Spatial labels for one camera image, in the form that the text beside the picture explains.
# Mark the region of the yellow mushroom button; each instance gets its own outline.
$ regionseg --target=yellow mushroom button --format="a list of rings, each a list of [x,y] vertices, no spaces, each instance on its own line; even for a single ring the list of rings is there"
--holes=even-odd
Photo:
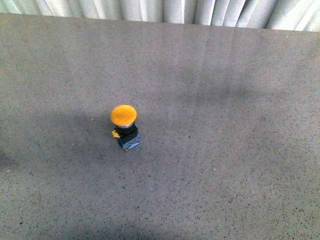
[[[119,127],[127,127],[135,122],[137,111],[133,106],[120,105],[111,112],[111,121]]]

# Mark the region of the speckled gray surface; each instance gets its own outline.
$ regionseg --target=speckled gray surface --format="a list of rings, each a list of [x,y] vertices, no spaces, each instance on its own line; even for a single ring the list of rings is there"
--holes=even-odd
[[[1,240],[320,238],[320,33],[0,14],[0,48]]]

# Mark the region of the concrete surface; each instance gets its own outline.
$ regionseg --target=concrete surface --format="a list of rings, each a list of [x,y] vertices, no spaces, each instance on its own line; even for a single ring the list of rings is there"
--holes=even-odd
[[[0,14],[0,49],[1,240],[320,238],[320,33]]]

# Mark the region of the curtain fold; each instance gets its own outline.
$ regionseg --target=curtain fold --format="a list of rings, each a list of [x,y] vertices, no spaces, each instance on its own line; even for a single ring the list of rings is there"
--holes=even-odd
[[[320,32],[320,0],[0,0],[0,13]]]

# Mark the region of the white curtain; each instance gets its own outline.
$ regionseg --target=white curtain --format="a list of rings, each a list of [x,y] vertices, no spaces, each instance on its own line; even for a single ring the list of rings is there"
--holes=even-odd
[[[320,32],[320,0],[0,0],[0,12]]]

